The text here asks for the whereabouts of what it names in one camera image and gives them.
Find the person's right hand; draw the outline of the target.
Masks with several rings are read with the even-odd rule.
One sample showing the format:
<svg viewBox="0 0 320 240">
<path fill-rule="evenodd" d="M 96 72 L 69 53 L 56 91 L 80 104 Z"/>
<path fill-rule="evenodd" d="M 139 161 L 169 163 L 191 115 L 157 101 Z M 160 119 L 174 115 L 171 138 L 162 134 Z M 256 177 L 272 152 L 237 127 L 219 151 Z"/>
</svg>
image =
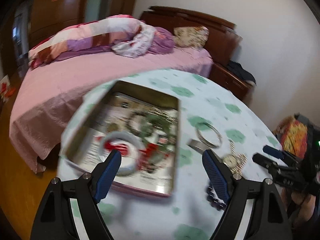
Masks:
<svg viewBox="0 0 320 240">
<path fill-rule="evenodd" d="M 283 188 L 281 200 L 287 212 L 291 228 L 296 229 L 317 217 L 317 197 Z"/>
</svg>

